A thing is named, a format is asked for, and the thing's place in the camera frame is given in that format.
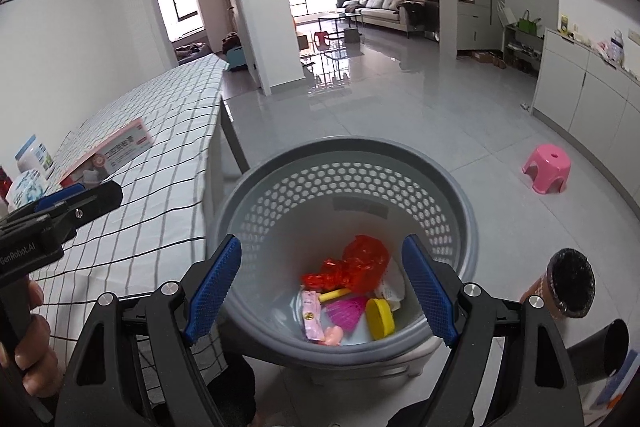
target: brown cup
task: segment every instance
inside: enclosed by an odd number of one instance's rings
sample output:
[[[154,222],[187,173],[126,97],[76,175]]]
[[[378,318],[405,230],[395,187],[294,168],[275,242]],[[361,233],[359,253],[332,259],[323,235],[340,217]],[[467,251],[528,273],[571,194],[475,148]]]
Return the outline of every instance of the brown cup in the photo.
[[[555,320],[579,319],[591,309],[595,291],[595,277],[587,258],[577,250],[564,248],[551,258],[546,271],[524,292],[520,302],[537,295]]]

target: human hand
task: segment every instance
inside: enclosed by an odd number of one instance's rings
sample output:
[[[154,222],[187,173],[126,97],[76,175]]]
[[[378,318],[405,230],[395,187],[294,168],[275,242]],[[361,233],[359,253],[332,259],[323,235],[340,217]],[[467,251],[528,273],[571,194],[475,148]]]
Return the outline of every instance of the human hand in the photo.
[[[29,283],[29,303],[33,310],[44,302],[44,293],[36,282]],[[58,368],[58,357],[49,347],[51,328],[41,315],[31,315],[31,324],[18,347],[15,349],[15,363],[27,371],[22,384],[31,396],[45,398],[57,393],[62,385],[62,373]],[[0,344],[0,363],[7,368],[9,357]]]

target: green bag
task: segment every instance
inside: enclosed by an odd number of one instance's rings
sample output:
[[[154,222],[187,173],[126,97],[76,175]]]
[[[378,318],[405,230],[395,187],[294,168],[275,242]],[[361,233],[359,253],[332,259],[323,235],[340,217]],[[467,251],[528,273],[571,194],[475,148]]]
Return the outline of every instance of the green bag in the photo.
[[[518,21],[518,29],[521,32],[528,33],[529,35],[537,35],[538,25],[536,24],[536,21],[530,21],[529,17],[530,13],[529,10],[527,10],[526,12],[524,12],[522,18]]]

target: gray sofa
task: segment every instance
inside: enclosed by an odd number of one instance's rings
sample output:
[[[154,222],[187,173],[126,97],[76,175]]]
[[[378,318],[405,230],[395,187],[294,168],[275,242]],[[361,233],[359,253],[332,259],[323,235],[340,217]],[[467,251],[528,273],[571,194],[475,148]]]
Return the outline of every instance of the gray sofa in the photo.
[[[409,22],[406,10],[400,6],[405,1],[420,4],[425,2],[425,0],[350,0],[343,3],[336,11],[345,13],[347,5],[356,5],[355,12],[362,15],[362,21],[365,24],[400,30],[409,37],[411,32],[424,31],[424,27],[413,26]]]

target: cardboard box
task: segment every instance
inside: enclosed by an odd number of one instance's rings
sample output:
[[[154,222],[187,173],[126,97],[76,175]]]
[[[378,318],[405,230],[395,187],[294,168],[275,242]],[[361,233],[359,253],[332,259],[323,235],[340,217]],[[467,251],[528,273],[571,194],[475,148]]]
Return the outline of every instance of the cardboard box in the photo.
[[[489,52],[473,52],[471,56],[481,64],[491,64],[494,61],[494,56]]]
[[[65,173],[60,185],[81,183],[85,188],[96,187],[151,147],[149,131],[142,118],[136,118],[85,154]]]

